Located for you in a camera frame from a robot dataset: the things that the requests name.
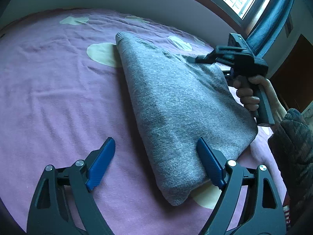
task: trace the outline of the device handle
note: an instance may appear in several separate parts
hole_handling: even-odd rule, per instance
[[[264,127],[273,126],[275,121],[264,87],[250,83],[246,77],[241,78],[241,85],[244,88],[251,88],[253,95],[260,99],[259,108],[256,111],[251,111],[252,116],[256,118],[257,125]]]

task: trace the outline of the sleeve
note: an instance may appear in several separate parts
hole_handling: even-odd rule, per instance
[[[293,225],[313,196],[313,135],[296,109],[288,110],[268,140],[290,196]]]

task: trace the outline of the bed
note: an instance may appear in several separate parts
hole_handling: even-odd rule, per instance
[[[0,159],[5,173],[0,197],[24,230],[45,166],[70,166],[109,136],[116,142],[115,156],[93,197],[115,234],[198,234],[215,206],[220,191],[210,182],[175,207],[156,186],[115,46],[120,31],[171,53],[195,56],[213,50],[174,27],[104,9],[40,12],[0,31]],[[229,89],[240,102],[235,89]],[[283,201],[286,188],[267,145],[272,132],[258,129],[238,162],[248,168],[265,164]],[[242,187],[229,228],[237,226],[245,192]],[[70,192],[69,204],[76,225],[83,228]]]

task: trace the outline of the hand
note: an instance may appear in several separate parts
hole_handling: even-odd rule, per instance
[[[253,91],[251,88],[242,87],[244,81],[245,79],[243,76],[238,76],[233,81],[233,87],[238,89],[236,95],[240,98],[240,101],[245,106],[245,108],[250,111],[255,111],[259,108],[258,104],[260,99],[256,96],[253,96]],[[248,81],[255,85],[261,84],[264,87],[265,93],[270,103],[275,125],[280,124],[287,112],[279,102],[271,82],[261,75],[248,78]]]

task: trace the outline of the curtain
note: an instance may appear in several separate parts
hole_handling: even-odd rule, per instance
[[[258,26],[247,38],[253,53],[262,58],[269,50],[290,13],[294,0],[277,0],[270,4],[271,8]]]

